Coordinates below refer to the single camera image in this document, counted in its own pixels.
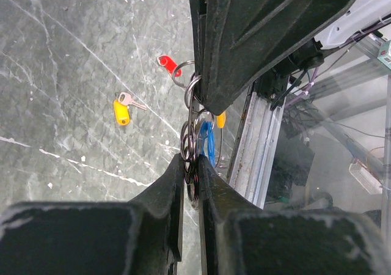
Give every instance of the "electronic component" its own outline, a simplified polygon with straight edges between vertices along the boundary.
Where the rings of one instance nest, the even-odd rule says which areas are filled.
[[[362,185],[369,194],[381,194],[380,182],[364,168],[360,162],[353,162],[349,166],[349,173]]]
[[[379,49],[378,59],[391,69],[391,41],[384,42]]]

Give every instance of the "key tag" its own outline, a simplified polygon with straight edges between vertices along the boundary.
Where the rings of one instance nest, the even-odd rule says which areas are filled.
[[[130,115],[127,106],[122,105],[118,99],[120,94],[115,93],[115,100],[112,102],[114,108],[114,115],[117,123],[121,126],[125,126],[130,123]]]
[[[214,157],[214,133],[213,133],[213,124],[212,122],[205,121],[201,125],[200,129],[200,148],[201,148],[201,155],[205,156],[205,140],[207,140],[208,144],[208,159],[209,162],[214,167],[216,165],[216,160]]]
[[[158,57],[158,63],[159,63],[160,66],[164,67],[170,75],[172,75],[172,73],[174,72],[174,70],[178,66],[174,62],[174,60],[172,60],[167,55],[162,55],[162,56]],[[177,73],[175,74],[175,77],[177,78],[177,77],[179,77],[181,75],[182,75],[182,71],[178,70]]]

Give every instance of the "metal frame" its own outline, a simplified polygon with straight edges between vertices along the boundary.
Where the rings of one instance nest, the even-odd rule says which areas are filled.
[[[276,152],[283,108],[249,89],[228,170],[229,185],[249,202],[263,208]]]
[[[387,82],[386,139],[384,140],[384,179],[381,205],[381,233],[391,257],[391,75]]]

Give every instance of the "white plastic part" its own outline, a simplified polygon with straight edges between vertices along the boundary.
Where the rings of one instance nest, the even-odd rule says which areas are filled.
[[[390,13],[391,0],[356,0],[346,14],[317,34],[315,40],[322,43],[322,49],[338,47],[355,32]]]
[[[351,163],[349,173],[362,185],[369,194],[381,194],[382,186],[380,182],[369,173],[360,163]]]

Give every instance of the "glass panel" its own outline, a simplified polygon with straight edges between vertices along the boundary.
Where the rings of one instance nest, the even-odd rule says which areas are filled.
[[[365,213],[380,227],[390,70],[364,49],[329,56],[305,100],[285,107],[265,209]]]

